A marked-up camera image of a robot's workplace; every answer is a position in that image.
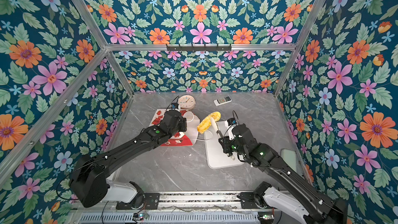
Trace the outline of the long yellow fake bread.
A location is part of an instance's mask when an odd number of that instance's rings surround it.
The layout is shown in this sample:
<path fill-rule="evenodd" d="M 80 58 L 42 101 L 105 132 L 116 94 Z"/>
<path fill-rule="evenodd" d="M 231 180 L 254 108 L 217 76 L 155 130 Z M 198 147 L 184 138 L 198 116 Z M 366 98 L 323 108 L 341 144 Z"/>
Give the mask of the long yellow fake bread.
<path fill-rule="evenodd" d="M 221 113 L 220 112 L 213 112 L 209 114 L 207 117 L 205 117 L 200 124 L 197 126 L 197 130 L 200 134 L 204 134 L 206 130 L 208 130 L 211 126 L 211 118 L 217 122 L 221 118 Z"/>

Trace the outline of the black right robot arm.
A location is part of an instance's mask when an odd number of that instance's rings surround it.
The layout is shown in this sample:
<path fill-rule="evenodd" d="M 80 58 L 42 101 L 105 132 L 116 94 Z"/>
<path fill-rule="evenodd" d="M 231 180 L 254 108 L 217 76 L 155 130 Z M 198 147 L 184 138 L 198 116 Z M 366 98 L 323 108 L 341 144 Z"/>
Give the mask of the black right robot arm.
<path fill-rule="evenodd" d="M 278 181 L 286 193 L 271 184 L 262 182 L 254 191 L 254 201 L 259 207 L 273 207 L 301 224 L 345 224 L 348 221 L 348 204 L 343 199 L 332 199 L 314 188 L 297 174 L 278 154 L 265 143 L 259 143 L 245 124 L 230 118 L 228 128 L 222 133 L 217 122 L 210 118 L 223 152 L 237 154 L 246 162 Z"/>

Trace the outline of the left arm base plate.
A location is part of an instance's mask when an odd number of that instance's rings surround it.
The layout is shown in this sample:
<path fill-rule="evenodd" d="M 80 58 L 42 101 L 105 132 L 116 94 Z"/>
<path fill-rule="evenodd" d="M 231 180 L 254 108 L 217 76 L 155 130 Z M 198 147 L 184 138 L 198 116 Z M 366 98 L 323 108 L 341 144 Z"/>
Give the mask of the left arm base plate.
<path fill-rule="evenodd" d="M 139 193 L 130 203 L 118 202 L 117 210 L 156 210 L 160 203 L 159 193 Z"/>

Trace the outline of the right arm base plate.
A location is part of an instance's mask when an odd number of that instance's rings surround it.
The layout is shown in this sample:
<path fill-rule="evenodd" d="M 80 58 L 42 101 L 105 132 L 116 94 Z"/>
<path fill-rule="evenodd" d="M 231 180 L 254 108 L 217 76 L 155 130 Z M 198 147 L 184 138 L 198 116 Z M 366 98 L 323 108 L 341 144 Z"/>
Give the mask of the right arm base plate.
<path fill-rule="evenodd" d="M 256 203 L 254 193 L 252 192 L 241 192 L 236 197 L 240 200 L 242 209 L 265 208 L 265 206 L 261 206 Z"/>

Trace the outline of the red white paper bag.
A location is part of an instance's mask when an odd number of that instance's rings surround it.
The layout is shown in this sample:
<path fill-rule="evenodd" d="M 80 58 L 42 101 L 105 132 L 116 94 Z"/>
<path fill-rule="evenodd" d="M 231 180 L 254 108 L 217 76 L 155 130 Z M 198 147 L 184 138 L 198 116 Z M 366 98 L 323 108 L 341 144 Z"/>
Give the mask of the red white paper bag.
<path fill-rule="evenodd" d="M 213 138 L 213 134 L 206 130 L 204 134 L 201 134 L 197 127 L 200 124 L 200 119 L 192 111 L 181 110 L 177 112 L 181 113 L 181 117 L 185 118 L 186 130 L 181 131 L 181 125 L 172 125 L 173 136 L 162 146 L 165 147 L 182 147 L 182 146 L 193 146 L 197 141 L 207 142 Z"/>

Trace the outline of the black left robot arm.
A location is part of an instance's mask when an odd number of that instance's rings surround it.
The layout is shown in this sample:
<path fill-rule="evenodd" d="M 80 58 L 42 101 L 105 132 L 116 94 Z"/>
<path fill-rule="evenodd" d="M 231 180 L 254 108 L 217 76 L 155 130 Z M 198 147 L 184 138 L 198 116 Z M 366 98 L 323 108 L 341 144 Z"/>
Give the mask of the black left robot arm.
<path fill-rule="evenodd" d="M 119 183 L 109 177 L 129 161 L 186 130 L 186 118 L 179 111 L 170 110 L 158 125 L 143 129 L 130 141 L 94 157 L 83 155 L 70 174 L 69 186 L 85 208 L 102 201 L 123 202 L 132 208 L 140 208 L 144 203 L 143 190 L 134 182 Z"/>

